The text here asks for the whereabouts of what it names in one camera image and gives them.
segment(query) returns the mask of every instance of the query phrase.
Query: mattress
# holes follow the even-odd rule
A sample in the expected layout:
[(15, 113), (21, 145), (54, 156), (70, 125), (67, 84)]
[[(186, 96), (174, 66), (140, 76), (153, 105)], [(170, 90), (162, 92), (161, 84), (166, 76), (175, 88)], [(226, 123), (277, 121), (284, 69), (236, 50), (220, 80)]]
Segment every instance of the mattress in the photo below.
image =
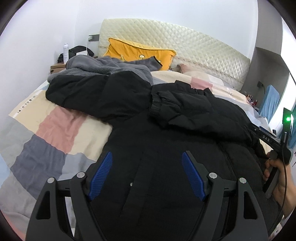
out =
[[(160, 82), (178, 79), (194, 88), (210, 88), (216, 97), (239, 105), (253, 123), (268, 128), (266, 120), (256, 115), (244, 95), (235, 90), (197, 82), (173, 71), (155, 71), (152, 75)], [(0, 210), (22, 240), (46, 180), (71, 179), (86, 171), (99, 158), (112, 131), (112, 126), (94, 117), (48, 101), (48, 85), (45, 81), (15, 107), (0, 131)], [(66, 206), (73, 229), (75, 215), (70, 198), (66, 198)]]

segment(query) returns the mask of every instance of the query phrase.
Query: finger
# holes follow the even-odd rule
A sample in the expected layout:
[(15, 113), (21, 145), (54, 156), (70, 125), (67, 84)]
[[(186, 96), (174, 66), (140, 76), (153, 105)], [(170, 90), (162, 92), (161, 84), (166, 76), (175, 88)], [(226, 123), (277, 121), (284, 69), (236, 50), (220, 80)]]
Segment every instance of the finger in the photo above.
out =
[(264, 176), (268, 179), (269, 178), (269, 176), (270, 176), (270, 173), (269, 173), (269, 170), (268, 169), (265, 169), (264, 170)]
[(277, 167), (281, 172), (284, 171), (284, 164), (280, 159), (269, 160), (269, 164), (273, 167)]
[(265, 166), (266, 166), (267, 169), (270, 168), (269, 159), (265, 162)]

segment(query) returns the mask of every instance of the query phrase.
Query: quilted headboard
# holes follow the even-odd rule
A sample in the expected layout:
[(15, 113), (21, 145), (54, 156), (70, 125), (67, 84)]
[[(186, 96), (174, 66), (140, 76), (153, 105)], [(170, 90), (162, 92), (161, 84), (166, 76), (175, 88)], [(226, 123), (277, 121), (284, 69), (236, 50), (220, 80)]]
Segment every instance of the quilted headboard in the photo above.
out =
[(172, 23), (138, 18), (104, 19), (100, 30), (99, 56), (109, 46), (110, 37), (152, 47), (174, 49), (172, 67), (183, 63), (199, 66), (240, 91), (249, 70), (250, 59), (209, 35)]

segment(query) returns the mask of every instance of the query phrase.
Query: pink patch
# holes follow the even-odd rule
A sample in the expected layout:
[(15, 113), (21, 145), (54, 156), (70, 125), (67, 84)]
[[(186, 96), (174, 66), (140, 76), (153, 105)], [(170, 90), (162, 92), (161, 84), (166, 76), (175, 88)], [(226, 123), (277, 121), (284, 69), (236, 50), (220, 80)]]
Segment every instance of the pink patch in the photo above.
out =
[(71, 151), (86, 116), (80, 111), (57, 106), (39, 125), (36, 135), (67, 154)]
[(185, 64), (179, 64), (180, 68), (181, 68), (181, 73), (185, 73), (189, 71), (189, 67)]
[(200, 80), (198, 78), (192, 77), (191, 78), (191, 83), (190, 83), (192, 88), (198, 89), (198, 90), (204, 90), (206, 88), (209, 88), (211, 92), (213, 92), (213, 84), (210, 82)]
[(8, 224), (10, 225), (10, 227), (13, 229), (13, 231), (17, 234), (17, 236), (19, 236), (19, 238), (23, 241), (25, 241), (26, 235), (24, 233), (22, 233), (20, 230), (18, 230), (18, 228), (16, 226), (14, 226), (14, 224), (10, 221), (9, 217), (2, 213), (3, 216), (5, 217), (6, 221), (8, 222)]

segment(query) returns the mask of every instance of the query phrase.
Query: black jacket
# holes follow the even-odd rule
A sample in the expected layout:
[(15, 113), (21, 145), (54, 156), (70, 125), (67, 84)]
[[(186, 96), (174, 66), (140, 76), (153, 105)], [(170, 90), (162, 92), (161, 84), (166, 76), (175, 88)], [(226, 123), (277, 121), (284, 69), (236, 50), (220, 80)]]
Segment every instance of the black jacket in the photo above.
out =
[[(91, 202), (108, 240), (188, 239), (204, 203), (182, 167), (186, 150), (223, 179), (246, 178), (272, 232), (279, 205), (262, 191), (266, 156), (237, 105), (180, 81), (150, 86), (128, 71), (57, 76), (46, 98), (113, 125), (104, 146), (113, 154), (113, 165)], [(215, 238), (225, 233), (225, 220), (227, 229), (233, 223), (226, 215), (235, 207), (230, 203), (224, 198)]]

